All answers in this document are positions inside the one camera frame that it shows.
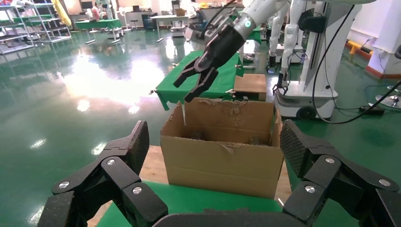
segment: torn cardboard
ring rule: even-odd
[[[273,103],[196,98],[185,103],[185,118],[178,103],[161,130],[168,181],[273,199],[283,162],[280,132]]]

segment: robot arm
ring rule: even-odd
[[[326,0],[336,3],[362,4],[370,3],[375,0]],[[198,97],[207,91],[218,75],[217,68],[224,65],[245,43],[247,37],[262,22],[273,16],[283,8],[288,0],[254,0],[246,7],[234,24],[224,25],[223,28],[207,44],[201,57],[189,63],[181,75],[174,82],[175,87],[179,87],[190,76],[199,74],[198,82],[184,98],[190,102],[194,97]],[[285,81],[288,70],[288,62],[285,59],[292,54],[292,50],[298,39],[298,20],[305,9],[305,0],[293,0],[291,3],[291,22],[286,26],[286,37],[284,40],[284,54],[282,61],[282,71],[279,74],[278,88],[285,87],[280,81]]]
[[[280,31],[284,23],[284,17],[288,12],[290,3],[286,3],[283,8],[280,9],[277,17],[273,19],[273,25],[271,26],[271,37],[270,37],[270,50],[269,50],[269,66],[276,65],[276,50],[279,44]]]
[[[233,25],[224,25],[206,45],[201,57],[189,63],[174,82],[179,87],[186,78],[200,74],[196,87],[185,97],[187,102],[209,89],[224,65],[245,43],[248,36],[262,22],[278,12],[288,0],[254,0]]]

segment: black robotic finger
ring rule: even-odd
[[[196,87],[194,87],[184,98],[186,102],[190,102],[193,98],[199,97],[203,92],[209,90],[218,75],[216,68],[202,72],[198,77]]]
[[[198,74],[199,72],[194,68],[195,62],[199,59],[197,57],[193,61],[191,61],[188,65],[185,66],[184,70],[178,76],[178,78],[174,82],[174,87],[180,87],[181,84],[190,76]]]

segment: green floor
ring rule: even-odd
[[[192,46],[171,38],[158,44],[157,32],[133,32],[118,45],[109,44],[104,34],[96,35],[98,41],[90,46],[86,38],[73,33],[71,40],[38,47],[39,57],[34,49],[8,54],[7,61],[0,56],[0,226],[35,226],[52,185],[94,160],[107,141],[128,135],[136,121],[148,122],[150,143],[159,145],[159,131],[170,113],[149,92]],[[259,49],[257,69],[250,72],[264,73],[267,46]],[[364,88],[387,84],[364,71],[365,61],[354,62],[358,64],[346,54],[341,61],[336,84],[340,107],[366,105]],[[292,72],[299,70],[295,66]],[[267,77],[269,90],[276,77]],[[369,101],[385,91],[369,88]],[[296,122],[305,133],[326,138],[345,157],[401,184],[400,116],[391,112],[345,125]],[[332,120],[347,118],[336,111]],[[323,210],[318,222],[323,221],[319,226],[355,223],[334,202]]]

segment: cable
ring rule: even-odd
[[[382,67],[383,73],[384,73],[384,76],[385,76],[386,75],[386,70],[383,68],[383,65],[382,65],[382,54],[381,53],[379,54],[379,61],[380,61],[380,67]]]
[[[337,36],[338,32],[340,31],[340,29],[341,29],[342,26],[344,25],[345,21],[347,21],[347,19],[348,19],[349,15],[351,14],[352,10],[354,9],[354,7],[355,7],[355,5],[352,5],[351,9],[349,10],[349,12],[347,13],[347,15],[345,16],[344,20],[343,20],[342,23],[340,24],[339,28],[337,29],[337,31],[335,32],[333,38],[331,39],[329,45],[327,46],[327,48],[326,48],[326,50],[325,50],[325,52],[324,52],[324,54],[323,54],[323,57],[322,57],[322,59],[321,59],[320,62],[319,62],[319,65],[318,65],[317,70],[316,70],[315,78],[314,78],[313,89],[312,89],[312,104],[313,104],[314,110],[316,111],[316,114],[317,114],[324,122],[327,122],[327,123],[330,123],[330,124],[346,124],[346,123],[352,122],[352,121],[354,121],[354,120],[360,118],[361,116],[365,115],[367,112],[369,112],[369,111],[371,111],[373,108],[375,108],[377,105],[379,105],[388,95],[391,94],[391,92],[393,92],[398,86],[401,85],[401,81],[399,81],[392,89],[390,89],[381,99],[379,99],[379,100],[378,100],[375,104],[373,104],[369,109],[367,109],[366,111],[362,112],[362,113],[359,114],[358,116],[355,116],[355,117],[353,117],[353,118],[351,118],[351,119],[349,119],[349,120],[347,120],[347,121],[344,121],[344,122],[331,122],[331,121],[328,121],[328,120],[324,119],[322,116],[320,116],[319,112],[317,111],[316,102],[315,102],[315,99],[314,99],[314,94],[315,94],[315,91],[316,91],[317,75],[318,75],[318,73],[319,73],[320,67],[322,66],[323,60],[324,60],[324,58],[326,57],[326,54],[327,54],[327,52],[329,51],[329,48],[331,47],[331,44],[333,43],[333,41],[334,41],[335,37]]]
[[[324,31],[324,48],[327,49],[326,31]],[[346,114],[346,113],[342,112],[342,111],[341,111],[341,108],[339,108],[339,107],[337,106],[337,104],[336,104],[336,99],[334,98],[333,89],[332,89],[332,87],[331,87],[331,85],[330,85],[329,78],[328,78],[328,76],[327,76],[327,59],[326,59],[326,58],[324,58],[324,73],[325,73],[325,75],[326,75],[326,82],[327,82],[327,84],[329,85],[329,88],[330,88],[331,98],[333,99],[334,107],[335,107],[342,115],[344,115],[344,116],[347,116],[347,117],[355,117],[355,115],[349,115],[349,114]]]
[[[231,0],[230,2],[228,2],[225,6],[223,6],[213,17],[212,19],[210,19],[210,21],[208,21],[208,23],[205,26],[205,29],[202,31],[202,33],[200,34],[200,38],[201,39],[205,39],[205,33],[207,30],[209,30],[210,28],[208,28],[210,26],[210,24],[213,22],[214,19],[216,19],[216,17],[225,9],[227,8],[227,6],[229,6],[231,3],[233,3],[236,0]]]

